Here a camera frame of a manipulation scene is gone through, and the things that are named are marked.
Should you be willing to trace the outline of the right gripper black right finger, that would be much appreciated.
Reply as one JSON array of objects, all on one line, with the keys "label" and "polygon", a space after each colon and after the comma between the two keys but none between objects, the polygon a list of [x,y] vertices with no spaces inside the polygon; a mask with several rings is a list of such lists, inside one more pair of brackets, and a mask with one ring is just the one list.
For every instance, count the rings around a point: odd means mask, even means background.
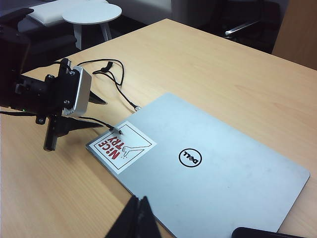
[{"label": "right gripper black right finger", "polygon": [[146,196],[140,201],[140,237],[161,238],[156,219]]}]

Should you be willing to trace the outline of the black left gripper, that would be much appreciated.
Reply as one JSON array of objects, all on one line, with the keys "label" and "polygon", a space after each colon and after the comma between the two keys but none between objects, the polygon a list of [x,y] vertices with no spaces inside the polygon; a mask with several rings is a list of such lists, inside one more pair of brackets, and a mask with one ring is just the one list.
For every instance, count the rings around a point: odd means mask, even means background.
[{"label": "black left gripper", "polygon": [[[70,60],[62,59],[59,65],[58,75],[54,77],[47,75],[45,83],[48,85],[48,91],[45,93],[45,103],[40,113],[36,115],[36,123],[43,125],[46,119],[49,124],[44,141],[44,150],[54,151],[59,137],[67,135],[70,131],[86,128],[102,127],[102,124],[78,120],[74,118],[63,117],[62,110],[70,105],[70,97],[65,91],[67,86],[68,72],[70,69]],[[106,101],[90,91],[89,102],[94,104],[106,104]]]}]

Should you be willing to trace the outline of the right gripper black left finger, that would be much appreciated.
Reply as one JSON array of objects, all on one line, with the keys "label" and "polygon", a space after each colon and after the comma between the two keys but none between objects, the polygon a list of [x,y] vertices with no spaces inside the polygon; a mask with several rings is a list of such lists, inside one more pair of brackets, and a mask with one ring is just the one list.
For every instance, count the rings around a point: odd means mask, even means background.
[{"label": "right gripper black left finger", "polygon": [[141,200],[133,195],[118,217],[118,238],[141,238],[143,210]]}]

